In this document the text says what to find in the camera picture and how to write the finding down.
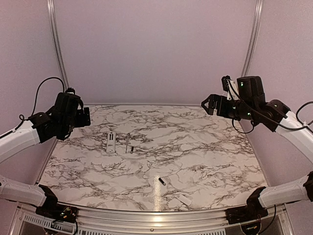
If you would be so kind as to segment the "white battery cover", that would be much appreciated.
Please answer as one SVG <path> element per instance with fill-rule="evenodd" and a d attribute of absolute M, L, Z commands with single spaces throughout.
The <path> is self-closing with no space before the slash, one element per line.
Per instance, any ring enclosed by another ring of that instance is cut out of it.
<path fill-rule="evenodd" d="M 180 195 L 177 199 L 187 206 L 190 206 L 192 203 L 192 201 L 184 195 Z"/>

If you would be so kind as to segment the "white remote control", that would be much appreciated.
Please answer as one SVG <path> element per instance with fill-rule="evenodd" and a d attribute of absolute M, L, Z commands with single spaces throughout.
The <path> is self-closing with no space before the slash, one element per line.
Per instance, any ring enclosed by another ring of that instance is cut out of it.
<path fill-rule="evenodd" d="M 116 151 L 116 133 L 109 131 L 107 134 L 107 153 L 115 153 Z"/>

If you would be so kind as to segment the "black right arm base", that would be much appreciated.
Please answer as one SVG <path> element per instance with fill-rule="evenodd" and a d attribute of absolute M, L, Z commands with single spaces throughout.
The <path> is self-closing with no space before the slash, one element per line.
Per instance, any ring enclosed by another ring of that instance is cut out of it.
<path fill-rule="evenodd" d="M 260 194 L 265 188 L 266 187 L 257 188 L 247 198 L 246 205 L 225 210 L 228 223 L 242 223 L 268 216 L 267 209 L 263 208 L 259 202 Z"/>

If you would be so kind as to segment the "clear handle tester screwdriver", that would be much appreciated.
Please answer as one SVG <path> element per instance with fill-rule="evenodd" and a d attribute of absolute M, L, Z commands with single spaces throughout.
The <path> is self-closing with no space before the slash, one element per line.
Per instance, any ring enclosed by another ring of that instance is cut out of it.
<path fill-rule="evenodd" d="M 126 135 L 126 147 L 125 147 L 125 153 L 127 153 L 128 146 L 129 146 L 129 141 L 130 141 L 130 133 Z"/>

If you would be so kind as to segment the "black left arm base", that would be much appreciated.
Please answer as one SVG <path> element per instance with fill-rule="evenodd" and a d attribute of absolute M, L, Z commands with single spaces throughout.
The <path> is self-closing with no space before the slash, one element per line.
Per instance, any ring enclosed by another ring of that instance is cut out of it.
<path fill-rule="evenodd" d="M 39 185 L 39 187 L 44 191 L 46 199 L 42 206 L 38 206 L 36 208 L 36 214 L 51 218 L 54 220 L 54 222 L 76 222 L 78 211 L 76 207 L 59 204 L 57 196 L 51 191 L 49 187 L 44 185 Z"/>

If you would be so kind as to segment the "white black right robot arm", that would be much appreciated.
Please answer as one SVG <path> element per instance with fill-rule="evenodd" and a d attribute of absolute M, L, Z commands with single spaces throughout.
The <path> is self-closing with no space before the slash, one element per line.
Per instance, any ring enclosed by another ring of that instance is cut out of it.
<path fill-rule="evenodd" d="M 313 131 L 302 122 L 297 113 L 280 100 L 266 101 L 262 80 L 259 76 L 246 76 L 231 80 L 222 78 L 227 96 L 211 94 L 201 103 L 208 115 L 218 115 L 231 120 L 249 120 L 252 126 L 263 124 L 295 146 L 309 161 L 313 160 Z M 261 212 L 278 204 L 312 201 L 313 174 L 275 187 L 258 188 L 248 198 L 242 215 L 253 219 Z"/>

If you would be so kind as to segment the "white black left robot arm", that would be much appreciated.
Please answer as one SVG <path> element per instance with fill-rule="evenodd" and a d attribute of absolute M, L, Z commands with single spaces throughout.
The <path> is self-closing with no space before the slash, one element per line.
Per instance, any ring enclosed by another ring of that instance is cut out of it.
<path fill-rule="evenodd" d="M 20 120 L 17 127 L 0 137 L 1 162 L 52 138 L 64 141 L 70 137 L 73 129 L 90 126 L 91 123 L 89 108 L 84 106 L 73 88 L 63 88 L 48 111 L 32 112 L 28 118 L 20 115 Z M 42 207 L 52 218 L 62 213 L 55 194 L 43 185 L 29 185 L 1 176 L 0 197 Z"/>

